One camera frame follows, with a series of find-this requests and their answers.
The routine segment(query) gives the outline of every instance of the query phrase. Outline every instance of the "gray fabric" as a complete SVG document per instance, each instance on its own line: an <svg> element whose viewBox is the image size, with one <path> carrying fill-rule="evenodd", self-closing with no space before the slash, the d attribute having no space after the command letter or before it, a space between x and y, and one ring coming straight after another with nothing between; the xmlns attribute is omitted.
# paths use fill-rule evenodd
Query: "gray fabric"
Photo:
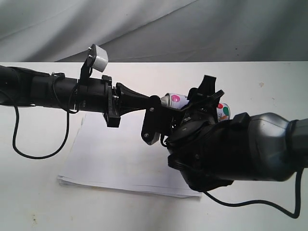
<svg viewBox="0 0 308 231"><path fill-rule="evenodd" d="M0 61L83 62L92 43L110 62L308 60L307 0L81 0L75 10L63 2L72 14L64 26L58 13L42 34L6 39L1 30Z"/></svg>

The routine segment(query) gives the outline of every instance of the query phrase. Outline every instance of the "robotic hand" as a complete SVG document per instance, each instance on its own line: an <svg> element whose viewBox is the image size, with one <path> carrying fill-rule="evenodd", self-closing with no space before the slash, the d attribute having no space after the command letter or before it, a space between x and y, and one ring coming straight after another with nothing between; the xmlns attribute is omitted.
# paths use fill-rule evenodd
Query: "robotic hand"
<svg viewBox="0 0 308 231"><path fill-rule="evenodd" d="M92 69L102 72L107 63L106 52L93 44L79 80L67 78L64 73L49 75L0 66L0 105L14 106L16 112L14 150L32 159L57 154L68 136L69 114L79 110L103 113L108 127L119 127L122 115L145 109L142 139L148 145L160 139L170 153L168 165L181 172L191 189L204 192L222 205L266 204L298 218L301 176L308 167L308 119L287 121L273 113L255 116L242 113L232 120L218 122L217 106L224 92L215 92L216 78L205 76L198 88L190 89L187 97L176 95L178 100L172 100L173 95L167 94L161 99L139 94L121 83L112 87L109 76L90 78ZM181 103L174 103L179 99L183 99ZM18 106L62 108L67 112L66 136L56 152L37 157L17 149ZM234 180L285 181L295 172L294 213L263 200L229 204L208 193L231 185Z"/></svg>

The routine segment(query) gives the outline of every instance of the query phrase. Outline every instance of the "table surface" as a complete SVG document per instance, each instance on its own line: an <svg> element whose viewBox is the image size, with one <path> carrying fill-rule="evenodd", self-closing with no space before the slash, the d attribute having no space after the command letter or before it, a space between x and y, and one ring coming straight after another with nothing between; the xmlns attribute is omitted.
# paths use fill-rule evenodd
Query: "table surface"
<svg viewBox="0 0 308 231"><path fill-rule="evenodd" d="M65 72L78 78L80 63L1 63L43 72ZM217 77L217 89L231 116L278 113L286 119L308 117L308 62L262 63L111 63L104 74L147 95L187 94L203 75ZM94 71L99 78L101 73ZM12 149L15 114L0 107L0 230L307 230L308 175L304 172L302 212L297 220L265 206L229 208L205 195L201 199L173 198L111 189L60 186L56 180L84 112L71 115L66 146L46 160L25 159ZM65 112L49 108L21 108L17 146L33 155L49 154L64 138ZM294 176L286 182L238 181L212 194L227 202L266 199L293 211Z"/></svg>

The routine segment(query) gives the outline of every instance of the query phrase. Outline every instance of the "stack of paper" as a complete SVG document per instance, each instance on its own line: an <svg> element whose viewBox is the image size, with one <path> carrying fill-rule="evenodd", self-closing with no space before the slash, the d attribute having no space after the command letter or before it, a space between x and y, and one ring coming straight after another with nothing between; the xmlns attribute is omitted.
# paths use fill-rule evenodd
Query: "stack of paper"
<svg viewBox="0 0 308 231"><path fill-rule="evenodd" d="M104 187L175 197L201 196L179 171L167 166L168 150L141 139L144 112L122 116L107 128L102 114L87 113L71 154L58 176L61 184Z"/></svg>

